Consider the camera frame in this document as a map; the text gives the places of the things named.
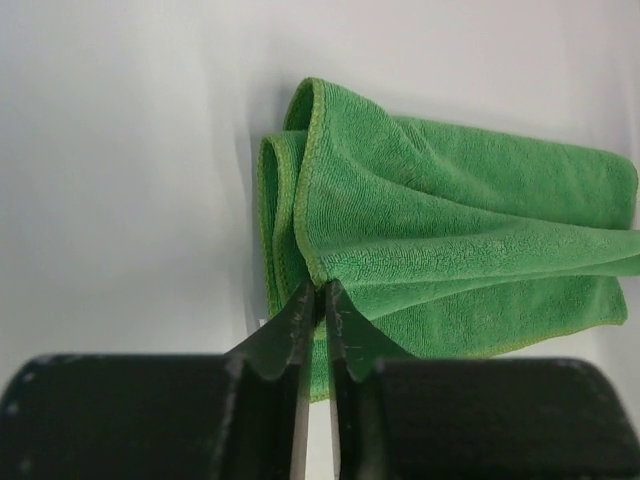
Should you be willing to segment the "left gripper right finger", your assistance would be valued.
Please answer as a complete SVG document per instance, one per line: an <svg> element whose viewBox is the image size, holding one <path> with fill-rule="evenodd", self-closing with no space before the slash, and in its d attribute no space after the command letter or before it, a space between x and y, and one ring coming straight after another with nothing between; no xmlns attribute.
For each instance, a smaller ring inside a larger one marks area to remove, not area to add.
<svg viewBox="0 0 640 480"><path fill-rule="evenodd" d="M325 287L340 479L635 479L608 378L574 358L420 360Z"/></svg>

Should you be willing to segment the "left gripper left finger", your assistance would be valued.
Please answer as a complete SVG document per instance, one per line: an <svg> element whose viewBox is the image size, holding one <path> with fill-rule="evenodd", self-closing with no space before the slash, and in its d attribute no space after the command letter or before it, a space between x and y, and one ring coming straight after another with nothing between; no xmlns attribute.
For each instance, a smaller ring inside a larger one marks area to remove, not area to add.
<svg viewBox="0 0 640 480"><path fill-rule="evenodd" d="M224 354L40 355L1 397L5 479L301 479L316 292Z"/></svg>

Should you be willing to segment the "green microfiber towel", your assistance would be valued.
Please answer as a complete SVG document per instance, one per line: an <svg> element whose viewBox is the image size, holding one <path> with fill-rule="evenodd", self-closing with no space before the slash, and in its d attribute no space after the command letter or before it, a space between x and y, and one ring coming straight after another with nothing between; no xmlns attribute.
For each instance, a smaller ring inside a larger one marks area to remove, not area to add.
<svg viewBox="0 0 640 480"><path fill-rule="evenodd" d="M336 280L422 358L627 319L638 175L620 155L395 116L308 78L261 142L256 187L270 315Z"/></svg>

